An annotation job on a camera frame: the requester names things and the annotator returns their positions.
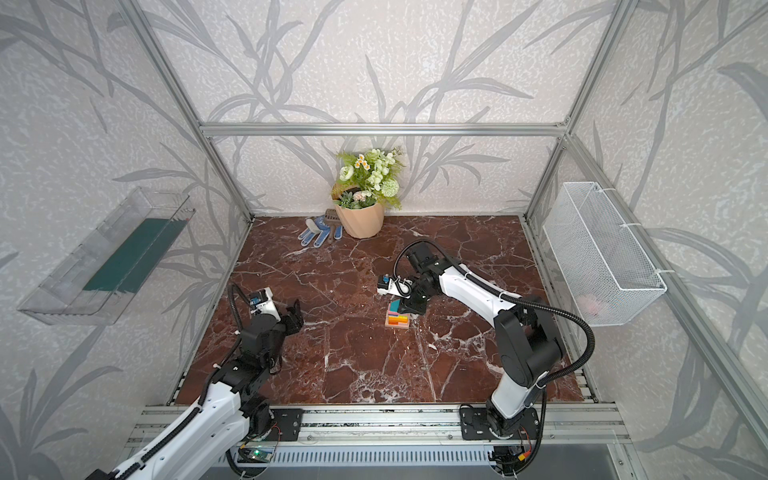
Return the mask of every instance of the aluminum frame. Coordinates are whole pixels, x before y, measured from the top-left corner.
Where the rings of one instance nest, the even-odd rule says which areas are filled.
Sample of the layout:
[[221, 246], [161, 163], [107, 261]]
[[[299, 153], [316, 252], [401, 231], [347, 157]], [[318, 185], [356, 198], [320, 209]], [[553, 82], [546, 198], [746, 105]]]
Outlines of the aluminum frame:
[[[581, 82], [574, 104], [568, 112], [568, 116], [565, 118], [565, 133], [570, 134], [574, 130], [579, 117], [587, 107], [592, 92], [600, 81], [606, 65], [608, 65], [608, 62], [611, 60], [611, 56], [613, 56], [616, 46], [621, 40], [621, 36], [629, 25], [632, 12], [634, 12], [637, 7], [638, 1], [639, 0], [618, 0], [616, 8], [611, 15], [611, 20], [608, 22], [608, 26], [605, 29], [605, 34], [598, 46], [598, 50], [595, 52], [594, 58], [592, 58], [587, 74], [584, 76], [584, 81]], [[528, 209], [525, 211], [526, 218], [533, 214], [541, 200], [544, 188], [560, 165], [560, 159], [564, 148], [562, 145], [562, 138], [558, 138], [558, 140], [558, 146], [552, 152], [547, 167], [541, 175], [536, 190], [534, 190], [533, 198], [531, 198], [531, 202], [528, 204]]]
[[[674, 270], [648, 232], [639, 224], [640, 221], [621, 195], [613, 190], [613, 184], [599, 168], [581, 140], [574, 134], [566, 134], [564, 146], [587, 179], [597, 182], [606, 189], [605, 193], [624, 221], [637, 224], [632, 226], [635, 237], [656, 268]], [[664, 273], [664, 275], [667, 282], [667, 295], [664, 298], [667, 304], [698, 353], [704, 358], [704, 362], [720, 381], [733, 407], [768, 454], [768, 399], [701, 309], [683, 280], [675, 273]]]
[[208, 123], [206, 137], [560, 137], [565, 124]]
[[139, 45], [141, 45], [144, 53], [147, 54], [150, 62], [160, 75], [170, 96], [173, 97], [176, 105], [179, 107], [181, 116], [184, 117], [192, 135], [195, 136], [197, 143], [200, 145], [200, 149], [208, 157], [210, 164], [214, 167], [217, 175], [221, 178], [225, 188], [243, 212], [243, 215], [250, 220], [251, 211], [250, 207], [248, 207], [248, 203], [240, 192], [240, 189], [237, 188], [237, 184], [235, 184], [226, 164], [222, 161], [221, 157], [219, 157], [219, 154], [216, 152], [216, 149], [214, 149], [210, 141], [205, 138], [200, 131], [200, 119], [194, 110], [192, 101], [189, 99], [189, 96], [181, 86], [181, 82], [178, 80], [178, 76], [170, 66], [170, 61], [167, 59], [157, 37], [155, 37], [149, 20], [147, 20], [147, 16], [144, 15], [141, 6], [139, 6], [137, 0], [117, 0], [117, 3], [126, 25], [133, 31], [136, 39], [139, 41]]
[[[304, 410], [297, 445], [517, 445], [518, 440], [463, 440], [459, 404], [349, 404], [274, 406]], [[148, 406], [126, 448], [141, 448], [186, 406]], [[554, 444], [631, 444], [614, 403], [548, 403], [544, 441]], [[251, 442], [249, 445], [274, 445]]]

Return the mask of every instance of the transparent bin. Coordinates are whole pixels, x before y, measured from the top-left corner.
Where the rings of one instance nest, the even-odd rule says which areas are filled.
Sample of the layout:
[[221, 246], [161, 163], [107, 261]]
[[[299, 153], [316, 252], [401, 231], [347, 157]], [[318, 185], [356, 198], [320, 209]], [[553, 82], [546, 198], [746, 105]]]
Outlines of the transparent bin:
[[544, 232], [581, 318], [624, 325], [667, 291], [632, 226], [595, 182], [566, 182]]
[[48, 325], [112, 325], [184, 230], [189, 195], [131, 194], [18, 309]]

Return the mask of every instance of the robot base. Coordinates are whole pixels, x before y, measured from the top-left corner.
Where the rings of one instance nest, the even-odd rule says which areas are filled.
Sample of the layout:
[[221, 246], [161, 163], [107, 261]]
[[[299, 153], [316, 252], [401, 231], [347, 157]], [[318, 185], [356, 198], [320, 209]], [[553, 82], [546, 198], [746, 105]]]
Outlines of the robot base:
[[[462, 438], [464, 440], [498, 440], [499, 437], [491, 430], [491, 422], [488, 420], [488, 407], [473, 407], [464, 405], [458, 410], [458, 416], [462, 423]], [[533, 441], [539, 428], [538, 413], [536, 409], [523, 409], [514, 418], [506, 421], [507, 425], [513, 425], [508, 430], [511, 436], [503, 439], [519, 440], [519, 430], [525, 429], [528, 433], [523, 439]]]

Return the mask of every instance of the plant pot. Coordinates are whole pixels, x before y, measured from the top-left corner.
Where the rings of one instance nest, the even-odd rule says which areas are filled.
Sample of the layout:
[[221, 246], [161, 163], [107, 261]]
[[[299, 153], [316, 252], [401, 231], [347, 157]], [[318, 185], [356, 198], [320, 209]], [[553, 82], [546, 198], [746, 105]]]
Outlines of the plant pot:
[[370, 207], [352, 210], [336, 205], [344, 230], [355, 238], [370, 238], [376, 235], [384, 224], [384, 206], [374, 204]]

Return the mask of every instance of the black bracket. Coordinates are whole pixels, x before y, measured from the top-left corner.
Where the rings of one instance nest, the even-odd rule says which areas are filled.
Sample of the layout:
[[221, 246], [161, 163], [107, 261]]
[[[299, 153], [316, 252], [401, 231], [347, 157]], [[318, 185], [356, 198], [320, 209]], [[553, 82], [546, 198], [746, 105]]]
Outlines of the black bracket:
[[264, 439], [265, 442], [295, 442], [299, 439], [299, 430], [301, 430], [301, 418], [304, 415], [303, 409], [272, 409], [275, 415], [270, 434]]
[[[488, 409], [484, 406], [461, 406], [458, 409], [458, 416], [462, 424], [462, 439], [464, 440], [499, 440], [499, 438], [491, 431], [491, 424], [488, 421]], [[536, 409], [523, 409], [514, 417], [512, 422], [515, 422], [516, 426], [513, 428], [510, 440], [520, 439], [521, 427], [528, 433], [528, 437], [525, 440], [535, 439], [536, 432], [539, 428], [538, 413]]]

